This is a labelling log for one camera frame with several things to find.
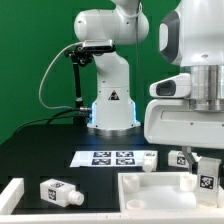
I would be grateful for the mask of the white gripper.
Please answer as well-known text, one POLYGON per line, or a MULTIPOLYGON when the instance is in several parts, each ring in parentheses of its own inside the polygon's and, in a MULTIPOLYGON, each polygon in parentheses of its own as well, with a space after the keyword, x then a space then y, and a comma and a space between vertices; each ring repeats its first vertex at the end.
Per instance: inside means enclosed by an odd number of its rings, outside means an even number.
POLYGON ((146 108, 144 137, 151 144, 183 146, 192 172, 190 147, 224 149, 224 112, 198 112, 183 99, 152 100, 146 108))

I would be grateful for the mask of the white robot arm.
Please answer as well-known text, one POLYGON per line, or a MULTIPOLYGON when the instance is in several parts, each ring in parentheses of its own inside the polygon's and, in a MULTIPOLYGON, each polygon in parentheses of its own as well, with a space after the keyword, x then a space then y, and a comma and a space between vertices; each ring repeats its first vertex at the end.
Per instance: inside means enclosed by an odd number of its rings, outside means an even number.
MULTIPOLYGON (((113 10, 78 14, 75 34, 97 69, 89 128, 105 134, 139 126, 129 95, 129 64, 118 45, 144 40, 149 22, 138 0, 112 0, 113 10)), ((159 26, 159 52, 178 75, 153 83, 141 123, 151 144, 224 149, 224 0, 180 0, 159 26)))

